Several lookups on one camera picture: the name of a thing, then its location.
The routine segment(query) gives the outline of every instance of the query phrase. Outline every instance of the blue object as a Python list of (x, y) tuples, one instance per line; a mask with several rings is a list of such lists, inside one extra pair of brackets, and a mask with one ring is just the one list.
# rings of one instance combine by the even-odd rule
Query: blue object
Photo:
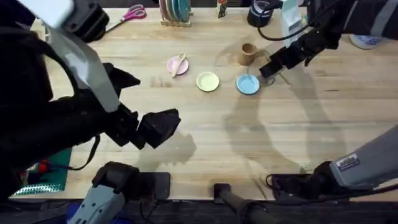
[[(71, 219), (74, 216), (74, 214), (77, 212), (79, 207), (80, 207), (79, 203), (73, 203), (68, 206), (67, 220)], [(127, 220), (127, 219), (123, 218), (123, 216), (124, 216), (124, 213), (121, 210), (119, 212), (119, 214), (111, 221), (110, 224), (134, 224), (133, 221)]]
[(175, 15), (175, 18), (181, 22), (182, 20), (178, 9), (178, 0), (171, 0), (171, 1), (172, 1), (173, 13)]
[(246, 95), (253, 95), (260, 89), (260, 82), (254, 75), (244, 74), (236, 80), (236, 88)]
[(366, 35), (355, 35), (355, 36), (366, 45), (377, 45), (383, 40), (383, 38), (380, 37), (371, 37)]
[(188, 0), (177, 0), (178, 9), (180, 11), (180, 17), (182, 22), (188, 22), (189, 20), (189, 1)]

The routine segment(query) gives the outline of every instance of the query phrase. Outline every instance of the gray robot arm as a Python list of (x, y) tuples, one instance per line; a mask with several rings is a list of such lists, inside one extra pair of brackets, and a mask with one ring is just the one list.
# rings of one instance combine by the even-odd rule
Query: gray robot arm
[(84, 27), (88, 16), (100, 14), (102, 9), (94, 0), (18, 0), (46, 25), (50, 46), (71, 69), (79, 89), (90, 89), (105, 111), (118, 109), (119, 97), (98, 54), (86, 43), (99, 39), (104, 31), (96, 30), (109, 19), (98, 16), (92, 27)]
[(330, 163), (338, 184), (367, 190), (398, 177), (398, 126)]
[(126, 203), (123, 193), (116, 194), (113, 191), (113, 188), (104, 185), (90, 188), (68, 224), (111, 223)]

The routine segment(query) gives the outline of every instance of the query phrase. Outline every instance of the red object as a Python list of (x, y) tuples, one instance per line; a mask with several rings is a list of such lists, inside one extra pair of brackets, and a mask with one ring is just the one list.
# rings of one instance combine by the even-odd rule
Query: red object
[(49, 171), (49, 166), (47, 165), (47, 160), (42, 160), (39, 164), (39, 167), (37, 168), (37, 172), (41, 173), (41, 174), (45, 174)]

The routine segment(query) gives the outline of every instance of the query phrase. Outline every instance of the butcher block tabletop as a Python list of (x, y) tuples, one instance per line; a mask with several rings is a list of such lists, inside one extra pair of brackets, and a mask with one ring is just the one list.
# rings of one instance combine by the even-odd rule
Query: butcher block tabletop
[[(228, 8), (222, 19), (214, 8), (193, 8), (191, 27), (162, 26), (159, 9), (146, 10), (145, 19), (129, 21), (90, 46), (103, 62), (141, 80), (121, 94), (131, 111), (142, 116), (179, 110), (182, 121), (174, 136), (157, 149), (140, 151), (102, 135), (92, 162), (68, 173), (64, 192), (24, 197), (84, 198), (97, 170), (116, 161), (143, 172), (169, 172), (172, 199), (211, 199), (213, 184), (229, 183), (243, 198), (272, 200), (266, 175), (312, 173), (398, 123), (398, 44), (393, 41), (361, 50), (344, 35), (338, 50), (322, 52), (308, 67), (284, 70), (274, 82), (260, 80), (259, 92), (249, 96), (237, 90), (236, 79), (244, 73), (259, 76), (266, 55), (283, 43), (262, 39), (246, 21), (247, 8)], [(126, 9), (106, 12), (114, 23)], [(262, 30), (282, 35), (279, 10)], [(255, 44), (265, 56), (241, 66), (236, 57), (243, 43)], [(187, 55), (189, 70), (172, 78), (166, 63), (180, 53)], [(47, 67), (55, 98), (71, 95), (61, 67), (51, 60)], [(198, 89), (202, 72), (219, 76), (215, 91)], [(70, 165), (83, 165), (92, 144), (74, 147)], [(398, 200), (398, 193), (356, 200)]]

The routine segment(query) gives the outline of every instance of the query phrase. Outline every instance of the scissors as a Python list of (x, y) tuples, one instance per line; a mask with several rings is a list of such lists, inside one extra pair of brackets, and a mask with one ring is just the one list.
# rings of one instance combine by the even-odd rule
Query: scissors
[(145, 11), (145, 7), (142, 4), (136, 4), (134, 6), (131, 6), (127, 10), (127, 13), (125, 13), (125, 15), (122, 16), (122, 18), (120, 18), (120, 20), (115, 25), (112, 25), (111, 27), (106, 29), (106, 33), (117, 28), (118, 26), (120, 26), (121, 24), (123, 24), (127, 21), (130, 21), (132, 19), (143, 19), (146, 16), (147, 16), (147, 13)]

